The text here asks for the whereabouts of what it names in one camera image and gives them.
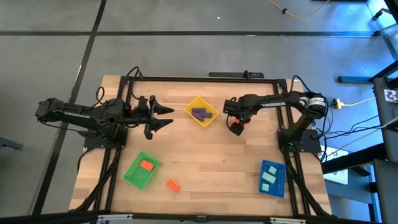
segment yellow tray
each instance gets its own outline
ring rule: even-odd
[[[200,121],[198,119],[196,119],[196,117],[194,117],[191,112],[192,112],[192,108],[206,108],[206,112],[207,113],[212,113],[213,116],[211,118],[205,118],[204,121]],[[216,109],[214,109],[214,107],[212,107],[210,104],[208,104],[204,99],[202,99],[200,96],[197,96],[186,108],[185,111],[196,121],[198,121],[198,123],[200,125],[202,125],[204,128],[207,127],[211,121],[213,121],[217,115],[218,115],[218,111]]]

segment wooden tabletop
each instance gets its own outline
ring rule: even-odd
[[[104,76],[104,100],[116,97],[119,79],[120,76]],[[295,89],[302,91],[301,83],[295,83]],[[157,118],[172,118],[174,122],[154,133],[153,140],[144,137],[143,125],[129,130],[126,147],[121,153],[111,211],[292,216],[287,183],[284,198],[258,192],[261,161],[284,163],[277,142],[276,109],[260,110],[240,136],[235,136],[226,127],[226,114],[222,113],[224,100],[248,93],[271,95],[274,91],[271,84],[264,83],[135,82],[136,96],[148,98],[155,95],[160,104],[175,110]],[[219,111],[206,128],[184,110],[196,96],[201,96]],[[282,111],[287,126],[285,110]],[[300,117],[295,109],[293,115],[294,120]],[[144,190],[123,179],[140,151],[160,161]],[[70,208],[79,206],[97,184],[103,155],[103,149],[95,149],[82,159]],[[319,161],[309,153],[300,155],[309,191],[330,213]],[[169,179],[180,184],[180,192],[174,193],[166,187]],[[104,207],[107,189],[105,186],[101,208]],[[297,186],[295,189],[298,209],[303,213],[300,191]]]

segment blue tray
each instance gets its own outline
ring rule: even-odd
[[[276,173],[274,177],[276,178],[275,183],[269,184],[265,180],[261,179],[261,175],[263,172],[267,172],[269,167],[273,166],[275,167]],[[259,192],[262,194],[269,194],[275,197],[281,197],[283,198],[285,196],[285,178],[286,178],[286,166],[285,164],[280,164],[277,162],[272,162],[272,161],[267,161],[263,160],[261,164],[261,173],[260,173],[260,181],[259,181]],[[269,190],[268,192],[265,192],[261,190],[261,185],[262,184],[268,184],[269,185]]]

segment purple block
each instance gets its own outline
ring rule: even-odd
[[[193,115],[194,117],[196,117],[196,119],[198,119],[198,120],[200,120],[200,121],[204,121],[204,120],[205,120],[205,118],[202,117],[202,116],[200,116],[198,113],[192,113],[192,115]]]
[[[192,108],[192,113],[206,112],[206,108]]]
[[[206,113],[206,112],[199,112],[198,114],[199,116],[202,116],[204,118],[211,118],[213,116],[212,113]]]

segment green tray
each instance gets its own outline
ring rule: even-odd
[[[154,165],[152,171],[140,166],[142,160],[146,160]],[[141,151],[139,152],[136,160],[134,160],[134,162],[131,164],[129,170],[127,170],[126,174],[124,175],[124,180],[142,190],[148,184],[150,178],[154,175],[159,163],[159,160]]]

